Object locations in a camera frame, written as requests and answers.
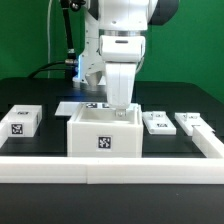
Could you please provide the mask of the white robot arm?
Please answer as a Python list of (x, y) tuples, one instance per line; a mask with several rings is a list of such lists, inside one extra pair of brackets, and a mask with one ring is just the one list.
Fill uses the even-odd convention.
[[(144, 62), (150, 25), (164, 25), (180, 0), (59, 0), (65, 23), (73, 85), (104, 90), (118, 116), (131, 103), (134, 79)], [(69, 13), (84, 11), (84, 51), (75, 53)]]

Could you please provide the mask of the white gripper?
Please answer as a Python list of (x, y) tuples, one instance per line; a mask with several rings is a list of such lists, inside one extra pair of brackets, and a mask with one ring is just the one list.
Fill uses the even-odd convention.
[(143, 36), (100, 37), (100, 54), (105, 63), (107, 102), (116, 117), (125, 117), (131, 103), (137, 64), (145, 53)]

